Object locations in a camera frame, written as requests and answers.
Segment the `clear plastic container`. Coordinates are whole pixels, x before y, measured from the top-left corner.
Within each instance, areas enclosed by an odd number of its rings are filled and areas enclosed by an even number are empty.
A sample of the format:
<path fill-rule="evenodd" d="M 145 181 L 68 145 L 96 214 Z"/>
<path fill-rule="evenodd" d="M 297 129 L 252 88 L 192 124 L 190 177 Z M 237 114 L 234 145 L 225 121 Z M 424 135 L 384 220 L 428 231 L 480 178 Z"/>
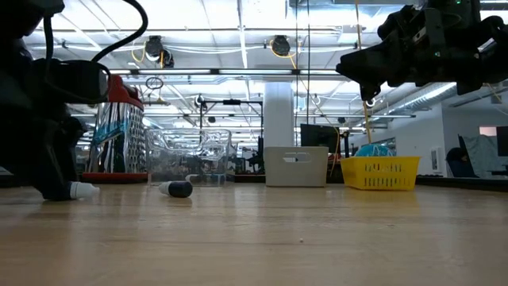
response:
<path fill-rule="evenodd" d="M 148 182 L 184 181 L 189 174 L 228 174 L 236 152 L 225 129 L 151 129 L 145 132 Z"/>

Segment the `grey plastic bin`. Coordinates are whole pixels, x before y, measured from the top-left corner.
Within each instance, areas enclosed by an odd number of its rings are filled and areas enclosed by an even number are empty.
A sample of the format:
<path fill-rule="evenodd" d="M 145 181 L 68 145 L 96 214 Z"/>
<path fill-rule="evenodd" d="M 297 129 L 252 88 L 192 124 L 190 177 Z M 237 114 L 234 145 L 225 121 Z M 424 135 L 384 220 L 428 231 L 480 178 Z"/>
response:
<path fill-rule="evenodd" d="M 265 184 L 268 187 L 324 187 L 327 147 L 266 147 Z"/>

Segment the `black background rig frame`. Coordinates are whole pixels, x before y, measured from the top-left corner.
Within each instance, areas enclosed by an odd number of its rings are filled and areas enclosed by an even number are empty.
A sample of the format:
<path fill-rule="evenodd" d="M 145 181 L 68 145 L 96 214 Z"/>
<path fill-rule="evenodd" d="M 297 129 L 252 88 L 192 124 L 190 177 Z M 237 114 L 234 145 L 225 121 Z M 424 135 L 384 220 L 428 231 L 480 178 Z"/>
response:
<path fill-rule="evenodd" d="M 225 106 L 241 106 L 242 104 L 247 104 L 250 106 L 258 117 L 260 117 L 260 135 L 258 136 L 258 146 L 257 146 L 257 154 L 253 157 L 252 160 L 248 160 L 248 162 L 252 165 L 253 170 L 257 174 L 265 174 L 265 167 L 264 167 L 264 159 L 262 158 L 264 151 L 264 111 L 262 110 L 264 103 L 262 101 L 252 101 L 252 100 L 239 100 L 239 99 L 224 99 L 222 101 L 220 100 L 202 100 L 201 105 L 199 107 L 199 129 L 203 128 L 203 117 L 206 115 L 203 112 L 203 105 L 205 103 L 211 103 L 211 106 L 207 109 L 208 111 L 211 111 L 216 104 L 222 104 Z M 253 104 L 259 104 L 260 105 L 260 112 L 257 112 L 256 109 L 252 106 Z"/>

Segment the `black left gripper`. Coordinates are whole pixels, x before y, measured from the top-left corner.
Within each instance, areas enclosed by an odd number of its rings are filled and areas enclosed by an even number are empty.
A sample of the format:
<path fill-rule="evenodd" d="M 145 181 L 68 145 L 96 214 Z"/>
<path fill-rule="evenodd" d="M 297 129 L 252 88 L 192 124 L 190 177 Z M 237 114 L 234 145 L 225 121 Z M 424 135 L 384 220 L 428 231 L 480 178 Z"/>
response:
<path fill-rule="evenodd" d="M 46 200 L 77 199 L 75 147 L 86 128 L 77 118 L 43 120 L 33 175 L 28 155 L 33 114 L 59 117 L 68 103 L 106 102 L 106 67 L 85 60 L 34 60 L 23 40 L 0 41 L 0 167 Z"/>

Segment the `white square pillar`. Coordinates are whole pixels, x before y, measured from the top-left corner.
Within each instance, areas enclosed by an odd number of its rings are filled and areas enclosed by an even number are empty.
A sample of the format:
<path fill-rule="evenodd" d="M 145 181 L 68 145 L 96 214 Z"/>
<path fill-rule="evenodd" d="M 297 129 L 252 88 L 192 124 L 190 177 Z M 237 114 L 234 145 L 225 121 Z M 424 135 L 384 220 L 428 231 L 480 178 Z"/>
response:
<path fill-rule="evenodd" d="M 264 147 L 294 145 L 294 93 L 289 82 L 268 82 L 264 90 Z"/>

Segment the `small purple dropper bottle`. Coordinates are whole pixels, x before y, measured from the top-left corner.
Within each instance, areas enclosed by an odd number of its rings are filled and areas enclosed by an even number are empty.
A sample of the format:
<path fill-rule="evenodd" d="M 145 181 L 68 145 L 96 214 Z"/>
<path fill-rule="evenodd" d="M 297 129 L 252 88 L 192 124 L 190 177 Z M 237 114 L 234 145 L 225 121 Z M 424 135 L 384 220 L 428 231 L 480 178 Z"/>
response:
<path fill-rule="evenodd" d="M 168 181 L 160 184 L 158 190 L 163 195 L 184 199 L 193 193 L 193 185 L 188 181 Z"/>

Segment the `black monitor screen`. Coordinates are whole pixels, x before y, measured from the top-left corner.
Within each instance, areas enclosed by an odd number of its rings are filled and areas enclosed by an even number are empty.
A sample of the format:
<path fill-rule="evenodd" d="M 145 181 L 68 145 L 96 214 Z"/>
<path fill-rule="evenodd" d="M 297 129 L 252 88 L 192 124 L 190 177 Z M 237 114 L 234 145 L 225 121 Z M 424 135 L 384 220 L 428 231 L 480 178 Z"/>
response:
<path fill-rule="evenodd" d="M 328 147 L 333 153 L 337 147 L 337 131 L 332 126 L 300 125 L 301 146 Z"/>

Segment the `yellow plastic basket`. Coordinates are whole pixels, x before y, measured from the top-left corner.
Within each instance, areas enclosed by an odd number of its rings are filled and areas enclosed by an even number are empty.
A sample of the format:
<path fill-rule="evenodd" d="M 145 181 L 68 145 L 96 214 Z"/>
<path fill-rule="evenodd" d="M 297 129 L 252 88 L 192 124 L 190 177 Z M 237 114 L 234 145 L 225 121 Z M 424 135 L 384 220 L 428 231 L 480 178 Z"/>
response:
<path fill-rule="evenodd" d="M 349 157 L 341 160 L 344 184 L 360 190 L 412 191 L 420 157 Z"/>

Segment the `white marker pen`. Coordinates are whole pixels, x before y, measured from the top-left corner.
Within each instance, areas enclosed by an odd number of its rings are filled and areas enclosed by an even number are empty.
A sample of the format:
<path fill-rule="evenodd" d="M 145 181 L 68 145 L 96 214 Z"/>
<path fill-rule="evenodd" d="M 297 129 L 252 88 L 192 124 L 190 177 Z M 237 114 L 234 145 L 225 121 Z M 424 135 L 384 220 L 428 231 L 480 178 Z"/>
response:
<path fill-rule="evenodd" d="M 189 174 L 185 177 L 185 181 L 194 186 L 207 186 L 210 184 L 210 177 L 208 175 Z"/>

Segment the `small teal dropper bottle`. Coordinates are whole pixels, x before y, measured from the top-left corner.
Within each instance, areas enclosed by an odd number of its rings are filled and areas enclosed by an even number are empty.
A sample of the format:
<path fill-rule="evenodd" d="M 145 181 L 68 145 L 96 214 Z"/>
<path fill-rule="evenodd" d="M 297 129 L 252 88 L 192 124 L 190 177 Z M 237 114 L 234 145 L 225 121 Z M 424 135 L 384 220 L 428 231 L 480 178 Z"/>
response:
<path fill-rule="evenodd" d="M 100 192 L 99 187 L 95 187 L 90 183 L 71 182 L 69 194 L 71 199 L 86 199 Z"/>

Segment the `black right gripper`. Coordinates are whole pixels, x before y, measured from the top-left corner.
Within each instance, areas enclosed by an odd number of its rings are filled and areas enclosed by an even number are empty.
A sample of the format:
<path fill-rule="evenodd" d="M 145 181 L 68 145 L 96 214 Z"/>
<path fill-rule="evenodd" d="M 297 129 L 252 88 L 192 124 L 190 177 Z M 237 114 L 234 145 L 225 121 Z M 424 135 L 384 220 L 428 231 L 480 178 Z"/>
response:
<path fill-rule="evenodd" d="M 405 5 L 378 28 L 381 44 L 343 55 L 336 72 L 360 85 L 363 101 L 377 96 L 385 82 L 460 81 L 481 64 L 475 39 L 479 8 L 479 0 Z"/>

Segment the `black wall screen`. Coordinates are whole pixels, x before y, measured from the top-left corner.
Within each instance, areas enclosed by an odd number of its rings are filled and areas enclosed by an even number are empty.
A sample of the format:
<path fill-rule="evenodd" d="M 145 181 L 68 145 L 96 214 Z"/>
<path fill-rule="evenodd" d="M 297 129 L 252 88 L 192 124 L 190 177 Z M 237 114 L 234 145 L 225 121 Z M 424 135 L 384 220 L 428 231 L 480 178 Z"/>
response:
<path fill-rule="evenodd" d="M 499 157 L 508 157 L 508 126 L 496 127 L 497 148 Z"/>

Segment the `grey fabric cover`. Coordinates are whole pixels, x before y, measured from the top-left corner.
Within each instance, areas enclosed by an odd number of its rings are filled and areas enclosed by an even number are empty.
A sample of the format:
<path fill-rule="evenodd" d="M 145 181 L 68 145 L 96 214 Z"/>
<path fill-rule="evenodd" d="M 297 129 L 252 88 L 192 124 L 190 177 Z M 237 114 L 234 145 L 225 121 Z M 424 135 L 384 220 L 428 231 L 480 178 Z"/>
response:
<path fill-rule="evenodd" d="M 498 156 L 497 141 L 494 137 L 479 135 L 462 136 L 473 172 L 482 179 L 491 179 L 493 171 L 502 171 L 503 160 Z"/>

